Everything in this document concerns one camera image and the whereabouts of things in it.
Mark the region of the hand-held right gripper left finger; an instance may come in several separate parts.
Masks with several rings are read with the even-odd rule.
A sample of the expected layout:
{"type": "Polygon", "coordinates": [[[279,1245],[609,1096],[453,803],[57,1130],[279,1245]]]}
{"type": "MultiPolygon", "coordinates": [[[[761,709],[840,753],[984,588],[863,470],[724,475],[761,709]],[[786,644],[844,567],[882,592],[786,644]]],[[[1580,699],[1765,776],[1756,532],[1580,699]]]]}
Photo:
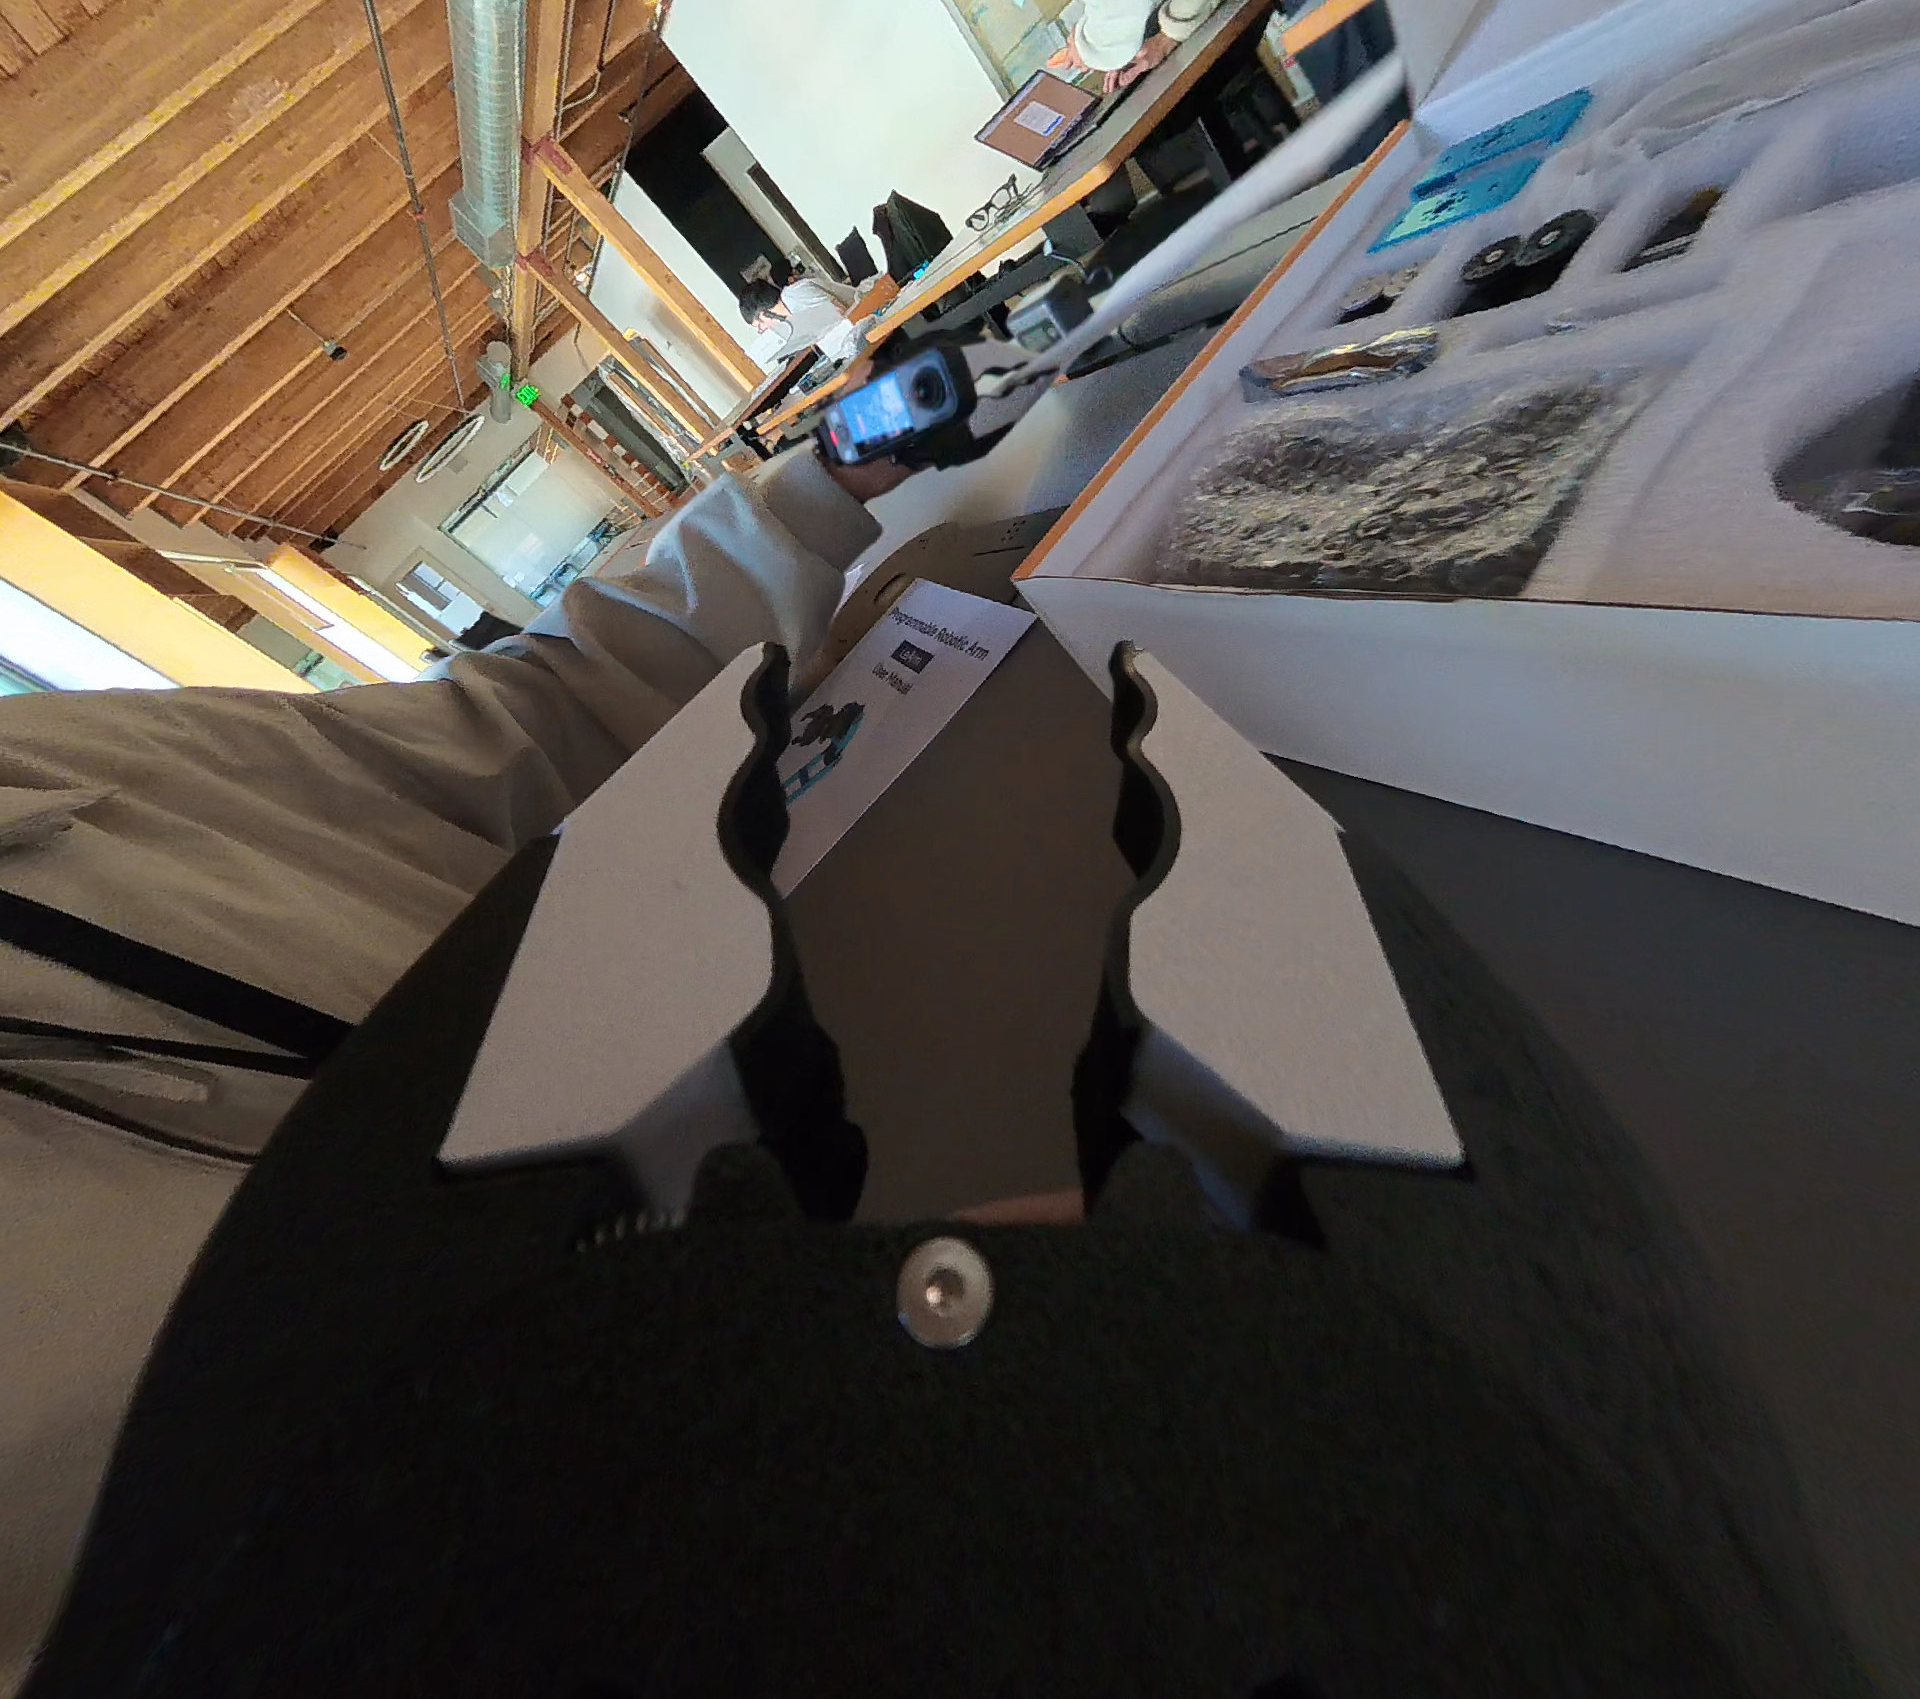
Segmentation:
{"type": "Polygon", "coordinates": [[[786,652],[752,644],[560,825],[450,1171],[598,1160],[676,1211],[711,1151],[761,1145],[803,1217],[851,1221],[867,1138],[772,884],[786,735],[786,652]]]}

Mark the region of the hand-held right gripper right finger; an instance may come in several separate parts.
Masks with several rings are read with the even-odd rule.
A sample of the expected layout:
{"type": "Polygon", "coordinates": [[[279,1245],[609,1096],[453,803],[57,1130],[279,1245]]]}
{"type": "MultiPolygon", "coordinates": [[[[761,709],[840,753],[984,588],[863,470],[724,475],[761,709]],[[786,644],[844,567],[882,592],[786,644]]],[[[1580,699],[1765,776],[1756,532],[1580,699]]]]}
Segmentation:
{"type": "Polygon", "coordinates": [[[1158,657],[1117,643],[1108,672],[1130,886],[1070,1081],[1086,1211],[1136,1147],[1303,1243],[1309,1170],[1468,1181],[1337,824],[1158,657]]]}

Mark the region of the white user manual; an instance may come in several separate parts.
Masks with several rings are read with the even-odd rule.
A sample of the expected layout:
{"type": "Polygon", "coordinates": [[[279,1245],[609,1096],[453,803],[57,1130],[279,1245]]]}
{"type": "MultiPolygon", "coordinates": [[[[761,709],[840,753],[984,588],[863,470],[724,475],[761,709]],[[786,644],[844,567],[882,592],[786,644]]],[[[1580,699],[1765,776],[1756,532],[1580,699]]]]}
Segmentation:
{"type": "Polygon", "coordinates": [[[1018,647],[1037,615],[912,580],[792,710],[779,758],[786,839],[771,882],[792,895],[1018,647]]]}

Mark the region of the white and orange cardboard box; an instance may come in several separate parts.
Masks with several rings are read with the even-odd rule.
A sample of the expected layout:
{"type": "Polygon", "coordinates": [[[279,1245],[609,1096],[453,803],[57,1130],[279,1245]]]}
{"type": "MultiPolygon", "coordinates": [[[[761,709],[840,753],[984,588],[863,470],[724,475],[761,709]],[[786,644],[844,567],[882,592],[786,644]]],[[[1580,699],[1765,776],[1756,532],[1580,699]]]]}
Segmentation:
{"type": "MultiPolygon", "coordinates": [[[[1431,93],[1617,2],[1384,0],[1405,55],[1409,123],[1379,150],[1417,123],[1431,93]]],[[[1342,176],[1303,243],[1379,150],[1342,176]]],[[[1200,353],[1117,458],[1192,378],[1200,353]]],[[[1084,666],[1128,640],[1169,659],[1265,753],[1863,915],[1916,919],[1916,625],[1843,632],[1771,620],[1710,632],[1665,620],[1529,636],[1490,617],[1447,632],[1417,610],[1354,620],[1326,606],[1209,611],[1145,600],[1132,610],[1100,581],[1063,580],[1055,555],[1117,458],[1018,576],[1084,666]]]]}

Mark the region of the silver foil bag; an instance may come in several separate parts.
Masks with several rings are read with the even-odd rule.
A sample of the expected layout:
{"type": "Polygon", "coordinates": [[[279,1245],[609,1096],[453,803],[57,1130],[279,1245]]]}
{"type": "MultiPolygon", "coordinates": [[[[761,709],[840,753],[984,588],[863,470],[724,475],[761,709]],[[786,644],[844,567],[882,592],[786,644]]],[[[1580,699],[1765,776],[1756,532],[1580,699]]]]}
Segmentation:
{"type": "Polygon", "coordinates": [[[1325,399],[1424,372],[1439,353],[1436,326],[1394,329],[1366,342],[1315,346],[1248,363],[1236,371],[1236,385],[1241,399],[1252,403],[1325,399]]]}

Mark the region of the black bag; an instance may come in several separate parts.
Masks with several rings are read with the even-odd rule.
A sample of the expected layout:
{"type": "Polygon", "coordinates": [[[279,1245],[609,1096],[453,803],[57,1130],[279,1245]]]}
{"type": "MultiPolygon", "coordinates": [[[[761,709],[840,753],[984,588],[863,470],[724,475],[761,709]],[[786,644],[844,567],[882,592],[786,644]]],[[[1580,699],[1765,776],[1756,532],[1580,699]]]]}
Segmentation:
{"type": "Polygon", "coordinates": [[[929,205],[900,195],[900,190],[889,193],[875,205],[873,233],[877,239],[882,271],[897,285],[907,285],[952,243],[952,231],[945,220],[929,205]]]}

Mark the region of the wooden table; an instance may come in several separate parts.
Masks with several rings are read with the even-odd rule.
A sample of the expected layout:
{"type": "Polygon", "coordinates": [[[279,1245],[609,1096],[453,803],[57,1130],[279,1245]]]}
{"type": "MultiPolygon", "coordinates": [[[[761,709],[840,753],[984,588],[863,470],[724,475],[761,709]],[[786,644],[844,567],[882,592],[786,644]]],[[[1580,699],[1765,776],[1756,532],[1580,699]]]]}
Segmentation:
{"type": "Polygon", "coordinates": [[[1222,2],[1165,60],[1148,68],[1121,93],[1097,106],[1097,117],[1045,169],[1018,174],[1014,197],[996,209],[982,231],[952,239],[910,282],[897,285],[877,308],[856,363],[912,322],[929,323],[929,312],[948,296],[997,267],[1006,256],[1025,256],[1048,239],[1080,259],[1091,250],[1093,231],[1084,212],[1086,197],[1108,179],[1121,176],[1132,154],[1200,87],[1221,65],[1232,71],[1258,49],[1258,39],[1276,0],[1222,2]]]}

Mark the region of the open laptop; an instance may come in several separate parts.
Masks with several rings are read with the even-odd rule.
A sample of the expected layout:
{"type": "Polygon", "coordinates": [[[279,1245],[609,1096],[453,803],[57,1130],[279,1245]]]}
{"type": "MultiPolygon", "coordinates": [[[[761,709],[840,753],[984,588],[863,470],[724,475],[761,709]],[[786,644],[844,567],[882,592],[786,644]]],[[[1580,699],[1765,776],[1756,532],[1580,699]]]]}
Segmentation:
{"type": "Polygon", "coordinates": [[[1097,125],[1113,101],[1117,93],[1040,68],[975,130],[973,139],[1022,169],[1043,174],[1097,125]]]}

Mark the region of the bubble wrap package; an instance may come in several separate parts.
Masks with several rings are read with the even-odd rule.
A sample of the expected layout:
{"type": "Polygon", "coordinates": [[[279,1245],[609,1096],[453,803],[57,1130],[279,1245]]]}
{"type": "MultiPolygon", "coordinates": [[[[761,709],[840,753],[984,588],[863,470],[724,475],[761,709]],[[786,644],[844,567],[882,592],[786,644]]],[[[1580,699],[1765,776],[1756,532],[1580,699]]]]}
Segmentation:
{"type": "Polygon", "coordinates": [[[1661,368],[1583,368],[1246,416],[1185,475],[1151,580],[1516,598],[1665,385],[1661,368]]]}

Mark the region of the dark round metal part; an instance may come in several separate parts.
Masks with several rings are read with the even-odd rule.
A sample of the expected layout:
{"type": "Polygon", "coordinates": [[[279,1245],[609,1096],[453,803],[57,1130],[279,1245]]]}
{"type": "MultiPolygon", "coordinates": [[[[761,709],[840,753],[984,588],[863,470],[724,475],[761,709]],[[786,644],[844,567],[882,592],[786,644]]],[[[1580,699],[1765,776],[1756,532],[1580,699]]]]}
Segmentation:
{"type": "Polygon", "coordinates": [[[1916,378],[1843,410],[1775,475],[1778,495],[1817,523],[1916,547],[1916,378]]]}

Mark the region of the blue metal bracket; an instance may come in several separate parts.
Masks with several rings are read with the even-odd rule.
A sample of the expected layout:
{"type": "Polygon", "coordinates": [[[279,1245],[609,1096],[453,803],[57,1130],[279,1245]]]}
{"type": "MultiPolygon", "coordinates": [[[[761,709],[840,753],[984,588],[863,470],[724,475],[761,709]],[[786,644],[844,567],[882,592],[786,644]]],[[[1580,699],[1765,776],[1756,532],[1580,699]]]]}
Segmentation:
{"type": "Polygon", "coordinates": [[[1583,121],[1594,101],[1591,87],[1573,87],[1551,101],[1535,104],[1513,117],[1499,121],[1472,136],[1454,143],[1446,160],[1461,169],[1503,156],[1529,150],[1535,145],[1558,145],[1583,121]]]}
{"type": "Polygon", "coordinates": [[[1384,197],[1395,212],[1370,231],[1366,256],[1401,250],[1425,237],[1497,215],[1524,195],[1542,165],[1546,165],[1546,154],[1513,154],[1503,163],[1457,174],[1425,195],[1407,183],[1395,186],[1384,197]]]}

